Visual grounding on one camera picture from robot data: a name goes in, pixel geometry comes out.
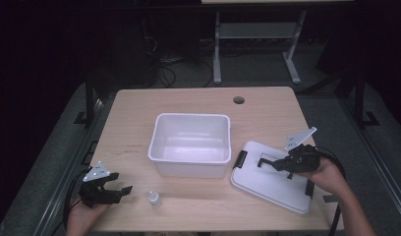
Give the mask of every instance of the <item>small white bottle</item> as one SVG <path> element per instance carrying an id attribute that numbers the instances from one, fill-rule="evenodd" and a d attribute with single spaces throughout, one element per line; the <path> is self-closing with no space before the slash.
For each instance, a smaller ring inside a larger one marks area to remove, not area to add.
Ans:
<path id="1" fill-rule="evenodd" d="M 148 200 L 154 208 L 158 208 L 161 206 L 161 199 L 157 192 L 150 191 Z"/>

